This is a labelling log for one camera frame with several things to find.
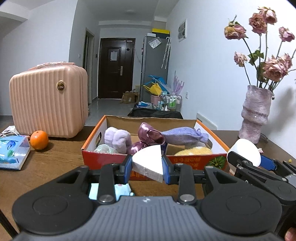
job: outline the human hand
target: human hand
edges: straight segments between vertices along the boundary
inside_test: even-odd
[[[285,241],[296,241],[296,229],[289,228],[285,234]]]

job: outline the refrigerator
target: refrigerator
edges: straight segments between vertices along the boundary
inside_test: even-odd
[[[150,94],[144,89],[143,85],[151,81],[149,75],[156,75],[162,77],[167,82],[168,67],[165,69],[165,63],[163,69],[161,65],[163,63],[163,57],[165,55],[165,47],[168,42],[167,39],[161,39],[161,44],[156,48],[152,48],[149,44],[154,37],[144,37],[143,47],[143,59],[142,59],[142,72],[141,72],[141,90],[140,90],[140,101],[151,102]]]

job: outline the marbled ceramic vase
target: marbled ceramic vase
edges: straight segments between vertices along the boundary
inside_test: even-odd
[[[242,109],[244,120],[239,131],[239,138],[247,139],[254,144],[259,142],[261,127],[267,124],[271,98],[272,92],[270,90],[248,85]]]

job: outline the flower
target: flower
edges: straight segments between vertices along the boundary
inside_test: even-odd
[[[264,73],[263,76],[274,82],[280,81],[282,77],[288,74],[288,71],[284,64],[276,59],[274,56],[268,58],[268,61],[265,62],[263,67]]]
[[[284,28],[284,27],[279,28],[279,37],[283,42],[286,42],[286,41],[291,42],[293,39],[295,39],[294,34],[292,34],[288,28]]]
[[[287,53],[281,56],[279,61],[286,67],[287,70],[292,67],[292,59]]]
[[[239,65],[239,67],[244,67],[244,63],[247,62],[247,57],[242,53],[234,52],[234,61],[236,64]]]
[[[254,33],[259,35],[267,33],[267,24],[264,16],[260,13],[253,13],[253,16],[249,18],[249,25],[253,27]]]
[[[274,10],[267,7],[260,7],[258,10],[260,10],[259,14],[264,17],[266,23],[275,24],[277,22],[276,12]]]
[[[246,38],[246,30],[239,24],[229,24],[224,28],[224,35],[227,39],[242,39]]]

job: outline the suitcase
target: suitcase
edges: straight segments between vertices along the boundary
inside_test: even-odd
[[[87,72],[74,63],[46,63],[16,74],[9,94],[16,130],[23,135],[43,130],[71,138],[88,117]]]

